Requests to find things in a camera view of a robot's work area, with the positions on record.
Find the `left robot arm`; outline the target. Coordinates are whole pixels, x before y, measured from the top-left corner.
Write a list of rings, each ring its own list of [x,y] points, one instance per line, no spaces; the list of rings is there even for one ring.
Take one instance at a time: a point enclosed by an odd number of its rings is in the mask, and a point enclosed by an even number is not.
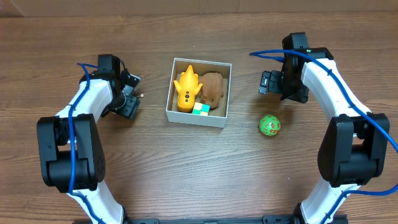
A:
[[[124,207],[114,199],[104,180],[106,162],[96,123],[118,99],[122,105],[113,112],[133,118],[139,100],[131,93],[140,80],[124,72],[121,94],[116,97],[107,79],[95,73],[83,76],[69,104],[55,116],[37,122],[45,184],[76,200],[91,223],[129,223]]]

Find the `brown plush animal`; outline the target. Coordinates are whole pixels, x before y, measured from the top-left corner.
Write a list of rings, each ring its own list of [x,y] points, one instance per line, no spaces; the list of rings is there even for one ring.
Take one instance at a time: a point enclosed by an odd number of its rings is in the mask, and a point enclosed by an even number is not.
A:
[[[209,105],[211,110],[217,108],[224,96],[222,74],[206,73],[199,78],[199,83],[203,85],[200,93],[201,102]]]

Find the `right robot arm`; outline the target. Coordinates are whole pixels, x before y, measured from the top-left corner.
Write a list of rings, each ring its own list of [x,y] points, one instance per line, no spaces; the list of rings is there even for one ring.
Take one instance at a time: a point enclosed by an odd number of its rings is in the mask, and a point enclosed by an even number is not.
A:
[[[265,50],[260,58],[282,62],[282,71],[264,72],[261,93],[276,92],[290,98],[296,86],[312,91],[329,122],[318,151],[320,179],[311,194],[300,202],[291,223],[347,223],[335,213],[353,194],[385,196],[397,187],[372,192],[363,191],[372,178],[379,177],[384,167],[387,145],[397,147],[389,135],[385,114],[374,114],[362,104],[341,77],[336,62],[326,48]]]

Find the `multicoloured cube puzzle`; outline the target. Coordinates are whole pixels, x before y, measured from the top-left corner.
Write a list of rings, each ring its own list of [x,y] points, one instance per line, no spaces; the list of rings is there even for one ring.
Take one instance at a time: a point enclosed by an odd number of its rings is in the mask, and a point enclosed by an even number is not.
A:
[[[200,115],[200,116],[208,116],[210,111],[210,106],[207,104],[195,102],[192,114]]]

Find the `yellow plastic toy figure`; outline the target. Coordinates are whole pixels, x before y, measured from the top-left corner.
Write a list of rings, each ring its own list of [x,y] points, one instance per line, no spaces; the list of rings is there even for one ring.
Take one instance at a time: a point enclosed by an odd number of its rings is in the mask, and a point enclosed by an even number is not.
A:
[[[174,80],[174,87],[178,93],[177,107],[184,113],[192,111],[196,96],[200,92],[203,84],[199,83],[198,75],[193,71],[192,65],[189,65],[185,72],[180,74],[179,80]]]

